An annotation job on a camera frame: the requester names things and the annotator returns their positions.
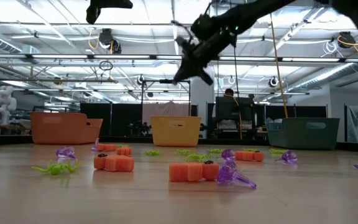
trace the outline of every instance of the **white wall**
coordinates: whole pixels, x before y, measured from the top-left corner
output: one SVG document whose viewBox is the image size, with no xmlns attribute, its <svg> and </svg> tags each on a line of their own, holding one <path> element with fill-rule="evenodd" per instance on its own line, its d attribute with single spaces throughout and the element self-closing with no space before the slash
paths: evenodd
<svg viewBox="0 0 358 224">
<path fill-rule="evenodd" d="M 337 141 L 345 141 L 345 122 L 344 122 L 344 105 L 358 105 L 358 89 L 353 88 L 333 88 L 331 87 L 331 108 L 332 117 L 340 118 Z"/>
<path fill-rule="evenodd" d="M 327 117 L 331 117 L 331 99 L 329 97 L 329 85 L 323 85 L 320 90 L 309 90 L 309 95 L 292 96 L 288 99 L 287 105 L 293 106 L 327 106 Z"/>
</svg>

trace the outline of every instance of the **cable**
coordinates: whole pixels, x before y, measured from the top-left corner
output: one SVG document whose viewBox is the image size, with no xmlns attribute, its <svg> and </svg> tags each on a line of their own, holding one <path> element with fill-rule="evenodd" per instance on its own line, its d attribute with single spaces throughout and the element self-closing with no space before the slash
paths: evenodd
<svg viewBox="0 0 358 224">
<path fill-rule="evenodd" d="M 281 97 L 283 98 L 285 118 L 288 118 L 287 103 L 285 102 L 285 97 L 284 97 L 284 92 L 283 92 L 283 84 L 281 83 L 280 69 L 278 68 L 276 38 L 275 38 L 275 35 L 274 35 L 273 16 L 272 16 L 271 13 L 270 13 L 270 19 L 272 20 L 272 34 L 273 34 L 273 40 L 274 40 L 273 46 L 274 46 L 274 55 L 275 55 L 275 58 L 276 58 L 278 83 L 280 84 Z"/>
<path fill-rule="evenodd" d="M 239 91 L 239 78 L 237 76 L 237 57 L 236 57 L 236 47 L 233 48 L 234 50 L 234 68 L 236 73 L 236 87 L 237 87 L 237 98 L 240 99 L 240 91 Z M 233 97 L 233 100 L 237 103 L 237 106 L 239 107 L 239 117 L 240 117 L 240 140 L 242 140 L 242 119 L 241 119 L 241 109 L 240 105 L 237 102 L 237 100 Z"/>
<path fill-rule="evenodd" d="M 89 47 L 91 47 L 93 50 L 96 50 L 98 47 L 99 47 L 99 37 L 100 37 L 100 33 L 99 33 L 99 35 L 98 35 L 98 42 L 97 42 L 97 44 L 96 44 L 96 47 L 93 47 L 92 46 L 92 44 L 91 44 L 91 39 L 88 39 L 88 44 L 89 44 Z"/>
<path fill-rule="evenodd" d="M 358 53 L 358 48 L 356 47 L 356 46 L 358 46 L 358 43 L 357 44 L 346 43 L 345 41 L 339 40 L 341 37 L 342 37 L 341 35 L 338 36 L 338 38 L 337 38 L 338 42 L 340 42 L 342 44 L 349 45 L 349 46 L 353 46 Z"/>
</svg>

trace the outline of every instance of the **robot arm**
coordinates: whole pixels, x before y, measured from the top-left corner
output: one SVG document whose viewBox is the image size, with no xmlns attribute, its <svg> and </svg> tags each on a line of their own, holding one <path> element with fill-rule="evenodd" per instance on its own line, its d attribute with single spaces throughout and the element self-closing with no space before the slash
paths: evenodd
<svg viewBox="0 0 358 224">
<path fill-rule="evenodd" d="M 258 18 L 280 9 L 295 0 L 257 0 L 240 4 L 220 16 L 209 17 L 201 15 L 193 25 L 191 31 L 199 38 L 198 45 L 187 42 L 178 37 L 176 42 L 183 49 L 182 64 L 174 77 L 176 82 L 200 76 L 207 84 L 213 81 L 203 67 L 218 57 L 218 54 L 229 44 L 236 46 L 237 35 L 249 29 Z M 358 0 L 314 0 L 321 4 L 331 3 L 332 7 L 348 16 L 358 28 Z"/>
</svg>

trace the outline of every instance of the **monitor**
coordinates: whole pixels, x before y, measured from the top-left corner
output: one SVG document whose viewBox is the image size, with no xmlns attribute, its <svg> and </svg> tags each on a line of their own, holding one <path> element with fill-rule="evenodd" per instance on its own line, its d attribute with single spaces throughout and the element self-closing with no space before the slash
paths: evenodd
<svg viewBox="0 0 358 224">
<path fill-rule="evenodd" d="M 233 98 L 229 97 L 216 97 L 216 119 L 230 119 L 230 120 L 239 120 L 239 113 L 241 113 L 241 119 L 243 121 L 252 120 L 252 110 L 251 107 L 254 104 L 253 99 L 251 98 L 236 98 L 237 103 Z"/>
</svg>

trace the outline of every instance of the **teal bin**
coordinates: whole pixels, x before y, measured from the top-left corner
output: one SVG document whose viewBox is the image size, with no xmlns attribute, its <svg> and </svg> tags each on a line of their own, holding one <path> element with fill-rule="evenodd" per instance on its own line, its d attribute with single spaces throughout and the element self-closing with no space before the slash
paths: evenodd
<svg viewBox="0 0 358 224">
<path fill-rule="evenodd" d="M 287 149 L 334 149 L 339 118 L 285 118 L 267 123 L 270 145 Z"/>
</svg>

